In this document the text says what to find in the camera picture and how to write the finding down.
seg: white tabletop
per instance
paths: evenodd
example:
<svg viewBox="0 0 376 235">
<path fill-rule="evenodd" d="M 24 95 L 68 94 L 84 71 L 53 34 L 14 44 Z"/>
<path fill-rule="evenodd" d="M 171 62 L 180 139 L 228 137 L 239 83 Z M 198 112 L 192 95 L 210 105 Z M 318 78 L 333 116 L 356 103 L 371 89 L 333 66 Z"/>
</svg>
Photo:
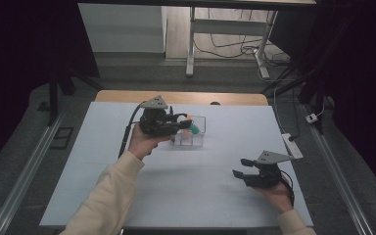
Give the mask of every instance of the white tabletop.
<svg viewBox="0 0 376 235">
<path fill-rule="evenodd" d="M 102 170 L 118 157 L 137 104 L 93 102 L 40 225 L 64 227 L 94 188 Z M 138 174 L 137 194 L 125 228 L 259 228 L 277 226 L 277 211 L 234 178 L 232 169 L 258 173 L 240 159 L 263 150 L 287 154 L 269 106 L 172 105 L 174 112 L 207 118 L 202 147 L 161 143 Z M 139 119 L 142 111 L 136 115 Z M 312 226 L 290 162 L 279 167 L 294 181 L 295 209 Z"/>
</svg>

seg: power strip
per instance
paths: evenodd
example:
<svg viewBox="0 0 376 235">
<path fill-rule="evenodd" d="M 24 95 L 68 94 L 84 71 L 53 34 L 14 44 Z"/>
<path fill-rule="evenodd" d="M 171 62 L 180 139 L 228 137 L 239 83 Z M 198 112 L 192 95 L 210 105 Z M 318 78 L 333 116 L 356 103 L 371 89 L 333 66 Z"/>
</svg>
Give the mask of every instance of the power strip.
<svg viewBox="0 0 376 235">
<path fill-rule="evenodd" d="M 283 140 L 285 141 L 286 147 L 288 148 L 289 153 L 292 155 L 292 157 L 297 159 L 302 159 L 304 156 L 301 153 L 301 150 L 299 150 L 298 145 L 296 145 L 295 141 L 290 141 L 289 137 L 291 137 L 291 134 L 285 133 L 282 134 Z"/>
</svg>

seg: gray carpet floor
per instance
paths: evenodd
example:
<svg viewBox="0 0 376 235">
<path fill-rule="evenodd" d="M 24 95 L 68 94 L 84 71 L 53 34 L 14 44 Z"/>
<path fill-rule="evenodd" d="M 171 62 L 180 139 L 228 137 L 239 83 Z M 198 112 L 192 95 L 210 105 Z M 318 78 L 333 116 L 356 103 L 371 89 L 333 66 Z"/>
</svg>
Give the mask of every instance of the gray carpet floor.
<svg viewBox="0 0 376 235">
<path fill-rule="evenodd" d="M 122 60 L 106 63 L 99 67 L 101 78 L 95 79 L 107 89 L 123 90 L 163 90 L 260 93 L 268 85 L 257 74 L 255 63 L 242 62 L 196 62 L 194 77 L 185 77 L 183 62 L 161 60 Z M 276 77 L 281 68 L 270 68 Z M 67 139 L 54 139 L 40 168 L 35 174 L 23 201 L 15 214 L 7 234 L 58 234 L 60 231 L 40 227 L 39 221 L 48 205 L 53 190 L 63 171 L 74 139 L 78 134 L 88 106 L 94 101 L 97 91 L 78 79 L 74 80 L 76 92 L 70 99 L 68 113 L 60 126 L 62 132 L 70 134 Z M 38 87 L 30 94 L 30 104 L 18 128 L 0 153 L 0 208 L 20 175 L 31 151 L 37 144 L 49 119 L 49 113 L 42 106 L 48 105 L 48 86 Z M 339 191 L 313 139 L 305 121 L 306 110 L 296 102 L 292 92 L 276 98 L 280 122 L 287 132 L 297 134 L 296 139 L 305 158 L 293 162 L 296 174 L 305 195 L 306 203 L 317 234 L 358 234 L 353 219 L 344 204 Z M 376 234 L 376 178 L 362 157 L 349 141 L 334 126 L 331 118 L 333 106 L 329 103 L 324 112 L 324 136 L 345 173 L 354 194 L 365 211 Z M 202 234 L 196 232 L 140 232 L 126 231 L 126 234 Z M 246 234 L 242 231 L 220 231 L 219 234 Z M 256 234 L 280 234 L 276 228 L 256 231 Z"/>
</svg>

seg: person's left hand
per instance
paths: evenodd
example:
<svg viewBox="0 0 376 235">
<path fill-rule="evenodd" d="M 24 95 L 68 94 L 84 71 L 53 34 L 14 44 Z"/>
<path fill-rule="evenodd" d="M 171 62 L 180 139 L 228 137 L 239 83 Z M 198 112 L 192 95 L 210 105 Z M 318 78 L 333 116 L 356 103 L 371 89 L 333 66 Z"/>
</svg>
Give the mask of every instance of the person's left hand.
<svg viewBox="0 0 376 235">
<path fill-rule="evenodd" d="M 172 136 L 152 137 L 142 132 L 139 123 L 133 126 L 132 137 L 130 138 L 129 151 L 140 161 L 149 155 L 153 149 L 158 147 L 162 141 L 170 140 Z"/>
</svg>

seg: wooden floor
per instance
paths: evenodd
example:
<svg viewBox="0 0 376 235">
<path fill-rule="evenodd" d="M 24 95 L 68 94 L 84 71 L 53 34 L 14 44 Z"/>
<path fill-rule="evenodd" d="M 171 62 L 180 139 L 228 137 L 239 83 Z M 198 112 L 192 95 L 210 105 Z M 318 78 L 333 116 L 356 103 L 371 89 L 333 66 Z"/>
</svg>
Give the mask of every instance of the wooden floor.
<svg viewBox="0 0 376 235">
<path fill-rule="evenodd" d="M 167 59 L 186 59 L 189 27 L 190 27 L 190 9 L 187 7 L 167 7 L 167 32 L 166 32 L 166 58 Z M 254 21 L 265 22 L 267 11 L 257 10 L 236 10 L 236 9 L 216 9 L 216 8 L 197 8 L 196 19 L 218 19 L 218 20 L 235 20 L 235 21 Z M 195 42 L 202 51 L 209 51 L 224 57 L 230 57 L 232 60 L 254 60 L 253 55 L 241 55 L 241 44 L 220 47 L 232 43 L 242 43 L 243 46 L 259 46 L 261 37 L 244 35 L 221 35 L 221 34 L 195 34 Z M 225 59 L 210 53 L 201 52 L 195 48 L 196 59 Z M 268 58 L 272 55 L 281 53 L 276 46 L 268 45 L 265 49 Z M 280 55 L 283 60 L 288 60 L 287 55 Z"/>
</svg>

